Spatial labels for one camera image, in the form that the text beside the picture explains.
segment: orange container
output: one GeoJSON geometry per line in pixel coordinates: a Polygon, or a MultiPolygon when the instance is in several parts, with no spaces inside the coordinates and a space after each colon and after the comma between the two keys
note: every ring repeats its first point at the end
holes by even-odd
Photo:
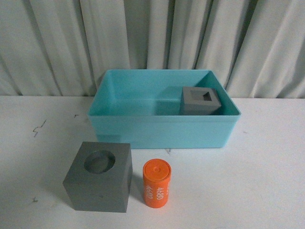
{"type": "Polygon", "coordinates": [[[171,166],[162,159],[152,159],[143,166],[144,201],[151,208],[163,207],[168,200],[171,166]]]}

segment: gray block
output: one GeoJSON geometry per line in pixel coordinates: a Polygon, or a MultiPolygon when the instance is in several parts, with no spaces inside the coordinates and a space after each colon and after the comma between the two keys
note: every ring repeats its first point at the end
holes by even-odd
{"type": "Polygon", "coordinates": [[[215,89],[208,87],[183,87],[180,115],[211,115],[221,103],[215,89]]]}
{"type": "Polygon", "coordinates": [[[131,179],[130,144],[83,142],[63,185],[75,210],[126,212],[131,179]]]}

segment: white backdrop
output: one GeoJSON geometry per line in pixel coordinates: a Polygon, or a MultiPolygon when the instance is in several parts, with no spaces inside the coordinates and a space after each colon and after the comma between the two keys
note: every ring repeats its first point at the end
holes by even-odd
{"type": "Polygon", "coordinates": [[[108,69],[211,69],[305,98],[304,0],[1,0],[0,95],[94,95],[108,69]]]}

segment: gray cube with circular hole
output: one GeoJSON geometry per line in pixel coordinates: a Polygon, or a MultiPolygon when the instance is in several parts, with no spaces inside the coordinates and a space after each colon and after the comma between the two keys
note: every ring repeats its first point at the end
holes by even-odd
{"type": "Polygon", "coordinates": [[[126,212],[131,179],[130,144],[83,142],[63,186],[75,210],[126,212]]]}
{"type": "Polygon", "coordinates": [[[208,87],[183,87],[180,115],[212,115],[221,107],[217,91],[208,87]]]}

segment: teal plastic bin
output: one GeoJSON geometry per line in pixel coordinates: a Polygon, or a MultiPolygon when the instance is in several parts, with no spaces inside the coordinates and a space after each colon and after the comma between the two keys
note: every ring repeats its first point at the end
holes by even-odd
{"type": "Polygon", "coordinates": [[[241,113],[208,70],[108,70],[88,116],[98,141],[137,148],[221,148],[241,113]],[[183,86],[216,89],[216,115],[179,115],[183,86]]]}

